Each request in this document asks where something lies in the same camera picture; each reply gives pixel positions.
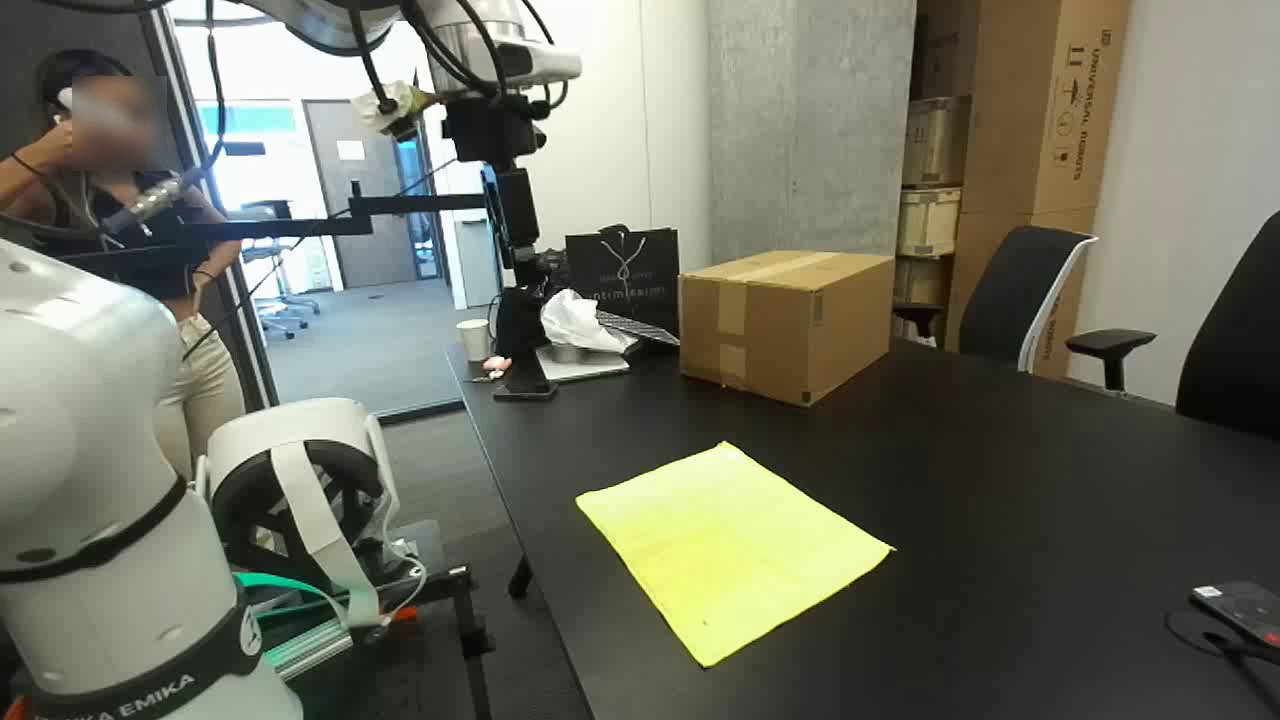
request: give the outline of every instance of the gray pillar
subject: gray pillar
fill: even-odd
[[[890,251],[917,0],[709,0],[711,260]]]

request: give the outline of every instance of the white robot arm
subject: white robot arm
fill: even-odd
[[[301,716],[155,442],[173,316],[0,242],[0,345],[0,615],[38,716]]]

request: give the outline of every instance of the cardboard box on shelf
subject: cardboard box on shelf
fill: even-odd
[[[679,373],[816,406],[887,353],[890,260],[759,251],[679,278]]]
[[[1111,137],[1128,0],[985,0],[966,117],[951,314],[963,316],[996,244],[1017,224],[1090,233]],[[1080,274],[1057,308],[1074,324]],[[1046,345],[1035,373],[1058,378]]]
[[[958,184],[963,177],[963,96],[913,99],[902,184]]]
[[[942,269],[942,260],[899,255],[896,260],[890,301],[896,304],[942,308],[949,304],[949,269]]]
[[[899,255],[951,255],[957,251],[957,220],[958,220],[958,187],[906,187],[896,251]]]

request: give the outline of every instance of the white wall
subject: white wall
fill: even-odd
[[[677,229],[683,269],[709,260],[709,11],[705,0],[538,0],[582,58],[529,166],[543,244],[604,224]]]
[[[1280,5],[1132,0],[1080,330],[1151,330],[1128,387],[1176,401],[1182,353],[1280,211]],[[1094,361],[1072,378],[1099,381]]]

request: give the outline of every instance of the phone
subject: phone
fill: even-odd
[[[84,93],[84,90],[61,90],[61,93],[57,93],[57,105],[61,105],[71,120],[84,120],[84,124],[120,124],[120,129],[131,124],[117,105],[108,105],[108,99],[98,99],[98,96],[91,96],[91,93]]]
[[[493,401],[508,401],[508,406],[548,406],[551,398],[556,398],[556,386],[548,386],[532,353],[510,361],[508,378],[493,387]]]
[[[1196,584],[1190,600],[1206,609],[1210,615],[1237,626],[1254,645],[1280,652],[1280,597],[1247,584],[1247,582],[1223,582],[1223,584]]]
[[[556,386],[548,381],[500,381],[493,387],[493,401],[508,401],[508,406],[548,406],[556,398]]]

